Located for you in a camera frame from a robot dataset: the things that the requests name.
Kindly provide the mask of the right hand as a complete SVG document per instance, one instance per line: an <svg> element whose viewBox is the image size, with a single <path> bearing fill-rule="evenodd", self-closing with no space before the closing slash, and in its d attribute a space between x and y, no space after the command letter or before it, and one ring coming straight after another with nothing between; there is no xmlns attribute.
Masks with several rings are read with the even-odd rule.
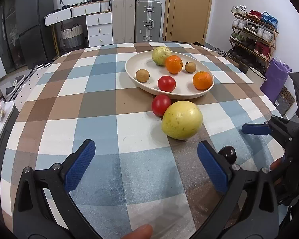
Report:
<svg viewBox="0 0 299 239"><path fill-rule="evenodd" d="M275 170L278 167L280 167L280 165L283 163L283 161L284 161L283 157L276 159L276 161L274 161L270 164L270 167L269 167L270 170Z"/></svg>

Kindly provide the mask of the left hand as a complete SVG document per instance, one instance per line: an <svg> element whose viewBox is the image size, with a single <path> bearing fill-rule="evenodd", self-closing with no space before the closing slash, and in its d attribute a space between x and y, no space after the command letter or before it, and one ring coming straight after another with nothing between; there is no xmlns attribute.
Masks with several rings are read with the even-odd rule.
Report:
<svg viewBox="0 0 299 239"><path fill-rule="evenodd" d="M150 224L142 225L136 230L123 236L121 239L150 239L153 234L153 227Z"/></svg>

